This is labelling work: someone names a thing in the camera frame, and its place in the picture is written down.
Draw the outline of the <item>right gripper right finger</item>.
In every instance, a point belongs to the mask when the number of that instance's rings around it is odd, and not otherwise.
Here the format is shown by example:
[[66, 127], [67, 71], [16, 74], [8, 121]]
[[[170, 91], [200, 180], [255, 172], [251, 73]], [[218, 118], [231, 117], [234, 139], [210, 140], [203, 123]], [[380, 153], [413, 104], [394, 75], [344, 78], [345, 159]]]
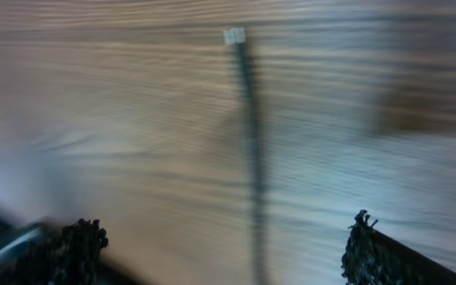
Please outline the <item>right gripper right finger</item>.
[[341, 257], [347, 285], [456, 285], [456, 272], [381, 233], [362, 209]]

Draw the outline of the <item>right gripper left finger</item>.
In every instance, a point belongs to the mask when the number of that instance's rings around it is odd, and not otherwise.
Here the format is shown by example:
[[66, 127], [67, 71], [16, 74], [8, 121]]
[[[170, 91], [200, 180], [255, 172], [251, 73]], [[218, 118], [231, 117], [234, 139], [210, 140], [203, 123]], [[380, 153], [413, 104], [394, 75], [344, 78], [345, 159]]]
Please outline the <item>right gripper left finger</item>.
[[108, 247], [98, 219], [79, 219], [39, 243], [17, 260], [13, 282], [21, 285], [93, 285], [100, 271], [101, 250]]

